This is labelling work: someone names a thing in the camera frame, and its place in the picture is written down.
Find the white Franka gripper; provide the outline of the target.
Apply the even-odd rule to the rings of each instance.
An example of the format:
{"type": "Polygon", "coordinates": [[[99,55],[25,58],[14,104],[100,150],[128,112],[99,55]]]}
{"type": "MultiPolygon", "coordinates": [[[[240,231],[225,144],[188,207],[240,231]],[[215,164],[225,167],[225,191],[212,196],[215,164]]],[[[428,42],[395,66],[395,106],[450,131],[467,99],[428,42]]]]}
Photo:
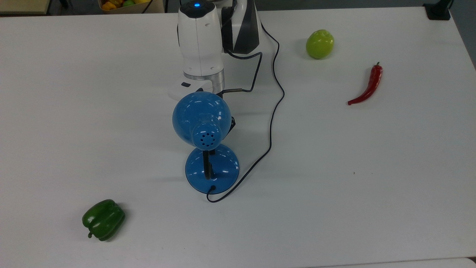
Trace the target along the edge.
{"type": "MultiPolygon", "coordinates": [[[[195,92],[213,92],[211,80],[201,76],[183,74],[168,88],[168,96],[176,101],[195,92]]],[[[236,120],[231,117],[231,131],[236,126],[236,120]]]]}

